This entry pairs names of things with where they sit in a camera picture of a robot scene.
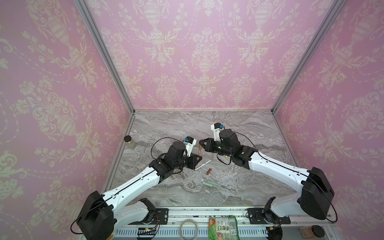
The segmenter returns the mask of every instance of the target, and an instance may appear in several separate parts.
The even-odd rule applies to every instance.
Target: pink wall
[[[135,109],[271,109],[333,0],[87,0]]]
[[[73,1],[0,9],[0,239],[77,239],[129,113]]]
[[[300,165],[324,170],[344,239],[382,239],[384,1],[348,0],[277,116]]]

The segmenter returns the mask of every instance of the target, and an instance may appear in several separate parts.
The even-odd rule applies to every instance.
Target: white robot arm
[[[230,156],[236,165],[262,172],[297,191],[285,197],[269,199],[263,210],[269,222],[275,223],[284,216],[302,214],[322,220],[326,218],[334,191],[320,169],[291,166],[268,157],[256,147],[241,145],[236,133],[225,129],[221,123],[212,124],[211,130],[214,138],[199,142],[205,151]]]
[[[91,193],[74,221],[86,239],[105,240],[114,230],[127,224],[151,222],[155,207],[148,199],[126,205],[145,190],[171,176],[175,169],[194,169],[202,159],[191,152],[195,144],[196,140],[192,137],[186,137],[183,142],[174,142],[167,153],[153,160],[134,178],[103,194],[97,191]]]

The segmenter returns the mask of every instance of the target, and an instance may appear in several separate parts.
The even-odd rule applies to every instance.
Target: marker
[[[196,168],[196,169],[195,169],[195,171],[196,171],[197,169],[199,169],[199,168],[203,167],[204,165],[206,165],[206,164],[207,164],[207,163],[209,163],[210,161],[212,161],[212,160],[209,160],[209,161],[207,161],[207,162],[203,163],[203,164],[202,164],[200,167]]]

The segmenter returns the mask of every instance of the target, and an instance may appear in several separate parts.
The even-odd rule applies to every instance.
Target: brown jar
[[[321,238],[321,237],[324,237],[325,235],[324,229],[319,225],[301,227],[300,232],[303,239]]]

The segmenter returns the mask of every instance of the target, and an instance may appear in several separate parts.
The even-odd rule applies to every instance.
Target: gray marble table
[[[182,140],[191,136],[199,141],[213,137],[210,126],[216,122],[248,136],[264,154],[293,164],[270,111],[139,111],[135,115],[131,136],[137,146],[134,150],[124,150],[112,187],[121,185],[148,166],[152,161],[151,146],[158,139],[173,137]],[[238,139],[243,145],[252,145],[241,135],[238,135]],[[173,142],[172,139],[160,140],[153,148],[153,155],[157,157],[167,152]],[[192,152],[198,153],[198,144]],[[172,175],[146,190],[133,202],[146,197],[155,206],[264,205],[270,197],[294,193],[286,184],[263,173],[247,170],[233,163],[226,166],[217,160],[216,154],[202,150],[202,157],[200,163],[212,158],[214,160],[197,171],[185,168],[182,173]],[[228,189],[202,185],[207,180],[222,184]]]

